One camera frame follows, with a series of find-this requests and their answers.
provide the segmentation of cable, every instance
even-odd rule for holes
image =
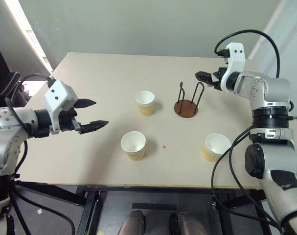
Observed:
[[[15,173],[14,174],[17,174],[20,166],[25,161],[26,155],[27,155],[27,141],[24,141],[24,152],[23,152],[23,155],[22,155],[21,160],[19,161],[18,165],[16,166],[16,169],[15,169]]]
[[[13,188],[13,191],[14,191],[14,193],[15,193],[19,198],[21,198],[22,200],[24,200],[24,201],[26,201],[26,202],[28,202],[28,203],[30,203],[30,204],[36,206],[36,207],[42,208],[43,210],[49,211],[49,212],[51,212],[51,213],[54,213],[54,214],[56,214],[56,215],[62,217],[62,218],[65,219],[66,221],[68,221],[68,222],[70,223],[70,225],[71,225],[71,234],[72,234],[72,235],[75,234],[74,223],[73,223],[73,221],[72,221],[69,217],[67,217],[67,216],[65,216],[64,214],[62,214],[62,213],[60,213],[60,212],[58,212],[58,211],[55,211],[55,210],[53,210],[53,209],[51,209],[51,208],[45,207],[45,206],[43,206],[43,205],[40,205],[40,204],[38,204],[38,203],[36,203],[36,202],[31,201],[30,199],[28,199],[28,198],[22,196],[22,195],[17,191],[16,188]]]
[[[239,180],[237,179],[235,172],[233,170],[233,166],[232,166],[232,152],[233,152],[233,148],[235,146],[235,142],[237,141],[237,139],[235,139],[235,141],[233,142],[233,144],[231,145],[231,148],[229,149],[229,155],[228,155],[228,163],[230,166],[230,170],[232,173],[233,178],[235,179],[237,185],[240,187],[241,191],[250,199],[250,201],[273,223],[275,224],[275,227],[280,231],[280,226],[278,225],[278,223],[267,213],[265,212],[265,210],[263,210],[263,208],[253,199],[253,197],[251,197],[243,188],[243,186],[241,185],[241,183],[239,182]]]
[[[276,76],[276,78],[279,78],[279,75],[280,75],[280,55],[279,55],[279,50],[277,49],[276,44],[274,43],[272,38],[268,34],[265,34],[262,31],[255,30],[255,29],[245,29],[245,30],[241,30],[241,31],[237,31],[237,32],[234,32],[232,34],[229,34],[228,36],[224,37],[223,39],[221,39],[217,43],[217,45],[215,46],[215,49],[214,49],[215,54],[218,54],[217,49],[218,49],[218,46],[220,46],[220,44],[222,42],[224,42],[226,39],[229,39],[229,38],[231,38],[231,37],[233,37],[235,35],[242,34],[242,33],[256,33],[256,34],[259,34],[259,35],[265,37],[271,43],[272,47],[274,48],[275,56],[276,56],[276,75],[275,76]]]
[[[289,109],[289,112],[290,111],[292,111],[293,109],[294,109],[294,104],[293,104],[293,102],[290,100],[290,105],[291,105],[291,107],[290,107],[290,109]]]
[[[10,200],[11,200],[11,203],[13,205],[13,208],[15,209],[16,213],[17,213],[17,216],[18,216],[18,219],[23,227],[23,230],[25,232],[26,235],[31,235],[31,232],[29,230],[29,228],[27,227],[26,223],[25,223],[25,220],[21,214],[21,211],[18,207],[18,204],[17,204],[17,201],[15,199],[15,196],[13,195],[12,191],[9,191],[9,196],[10,196]]]
[[[32,135],[31,130],[21,121],[21,119],[19,118],[19,116],[17,115],[16,111],[13,109],[11,100],[9,98],[5,98],[5,103],[8,106],[8,109],[10,110],[10,112],[12,113],[12,115],[15,117],[15,119],[17,120],[17,122],[21,125],[21,127],[30,135]]]
[[[234,141],[235,144],[234,146],[236,146],[237,144],[239,144],[243,139],[245,139],[250,133],[249,131],[251,130],[251,127],[249,127],[248,129],[246,129],[244,132],[242,132],[238,137],[237,137],[237,141]],[[213,185],[213,180],[214,180],[214,173],[216,171],[216,168],[219,164],[219,162],[222,160],[222,158],[229,152],[230,149],[228,149],[227,151],[225,151],[225,153],[219,158],[219,160],[216,162],[215,166],[213,167],[213,170],[212,170],[212,174],[211,174],[211,192],[212,192],[212,195],[214,196],[216,202],[219,204],[219,206],[221,208],[223,208],[224,210],[226,210],[227,212],[231,213],[231,214],[234,214],[234,215],[237,215],[237,216],[241,216],[241,217],[244,217],[244,218],[249,218],[249,219],[253,219],[253,220],[257,220],[257,221],[260,221],[260,222],[264,222],[264,223],[267,223],[269,225],[272,225],[275,227],[275,225],[270,222],[269,220],[266,220],[266,219],[262,219],[262,218],[258,218],[258,217],[255,217],[255,216],[251,216],[251,215],[248,215],[248,214],[242,214],[242,213],[238,213],[238,212],[235,212],[235,211],[232,211],[230,210],[229,208],[227,208],[226,206],[224,206],[220,200],[218,199],[216,193],[215,193],[215,188],[214,188],[214,185]]]
[[[289,121],[292,121],[292,120],[295,120],[295,119],[297,119],[297,116],[295,116],[295,117],[290,116],[290,117],[288,118]]]
[[[30,74],[26,77],[24,77],[23,79],[20,80],[20,83],[18,83],[12,93],[12,96],[11,96],[11,102],[14,103],[15,102],[15,99],[16,99],[16,95],[17,95],[17,92],[19,90],[19,88],[22,86],[22,83],[27,80],[28,78],[31,78],[31,77],[42,77],[42,78],[45,78],[46,81],[50,81],[51,78],[48,77],[48,76],[45,76],[45,75],[42,75],[42,74],[39,74],[39,73],[33,73],[33,74]]]

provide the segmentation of white wall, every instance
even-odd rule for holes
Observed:
[[[286,1],[269,35],[276,42],[280,52],[280,77],[288,79],[291,83],[290,99],[295,105],[292,113],[297,116],[297,0]],[[263,73],[275,77],[276,60],[269,43],[261,45],[253,61]]]
[[[278,0],[20,0],[55,68],[66,53],[213,57],[241,29],[262,30]],[[249,55],[258,36],[240,35]]]
[[[0,52],[11,71],[22,76],[31,73],[50,73],[18,27],[4,0],[0,0]]]

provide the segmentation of cup rim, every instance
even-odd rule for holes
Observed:
[[[130,133],[138,133],[138,134],[140,134],[142,137],[144,137],[144,145],[143,145],[143,147],[142,147],[140,150],[138,150],[138,151],[128,151],[128,150],[126,150],[126,149],[122,146],[122,141],[123,141],[123,139],[125,138],[126,135],[129,135]],[[143,148],[145,147],[145,145],[146,145],[146,137],[144,136],[143,133],[141,133],[141,132],[139,132],[139,131],[130,131],[130,132],[124,134],[123,137],[121,138],[121,141],[120,141],[120,146],[121,146],[122,150],[123,150],[124,152],[128,153],[128,154],[136,154],[136,153],[139,153],[140,151],[143,150]]]
[[[222,134],[220,134],[220,133],[211,133],[211,134],[209,134],[209,135],[206,136],[205,144],[206,144],[206,147],[207,147],[208,151],[209,151],[210,153],[216,155],[216,156],[221,156],[223,153],[216,153],[216,152],[214,152],[213,150],[211,150],[211,148],[209,148],[209,145],[208,145],[208,143],[207,143],[207,140],[208,140],[208,137],[210,137],[210,136],[212,136],[212,135],[219,135],[219,136],[223,137],[224,139],[226,139],[226,140],[228,141],[229,147],[231,147],[232,144],[231,144],[230,140],[229,140],[225,135],[222,135]]]
[[[149,100],[149,102],[145,102],[145,103],[140,102],[140,101],[138,100],[137,96],[138,96],[139,94],[141,94],[141,93],[148,93],[148,94],[151,94],[151,95],[152,95],[151,100]],[[150,91],[140,91],[140,92],[138,92],[138,93],[135,95],[135,100],[137,101],[137,103],[138,103],[139,105],[149,106],[150,104],[152,104],[152,103],[154,102],[154,100],[155,100],[155,95],[154,95],[154,93],[152,93],[152,92],[150,92]]]

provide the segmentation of black tape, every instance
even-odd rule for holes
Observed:
[[[270,173],[273,181],[284,191],[297,188],[297,179],[294,173],[286,170],[272,170]]]
[[[145,209],[145,210],[164,210],[164,211],[177,211],[175,204],[158,204],[158,203],[133,203],[132,209]]]

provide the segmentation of metal table frame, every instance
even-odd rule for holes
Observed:
[[[211,194],[210,188],[172,188],[172,187],[82,187],[77,188],[76,194],[87,197],[87,203],[84,207],[81,222],[78,228],[78,235],[94,235],[97,232],[97,226],[101,215],[103,201],[108,191],[140,191],[154,193],[197,193]],[[251,201],[242,194],[239,189],[216,189],[219,199],[224,202],[228,208],[237,208],[251,204]],[[256,200],[261,201],[266,199],[263,190],[250,190],[250,195]],[[216,206],[219,213],[221,231],[223,235],[233,235],[232,227],[230,226],[229,213]],[[259,217],[265,218],[256,207],[256,212]],[[263,234],[271,235],[269,225],[260,223]]]
[[[76,193],[72,193],[58,186],[43,183],[17,181],[16,186],[43,196],[49,196],[57,200],[69,202],[77,206],[84,206],[81,221],[77,229],[77,235],[96,234],[103,202],[108,191],[211,194],[210,188],[78,186]],[[228,208],[236,208],[251,204],[251,201],[243,195],[239,189],[216,189],[216,193],[220,201],[222,201]],[[250,195],[258,202],[266,199],[263,190],[251,189]],[[218,210],[222,234],[233,235],[232,227],[230,226],[229,213],[219,208],[219,206],[216,206],[214,200],[212,201],[212,206]],[[255,209],[259,217],[265,218],[262,212],[260,212],[256,207]],[[260,225],[263,234],[271,235],[268,224],[260,223]]]

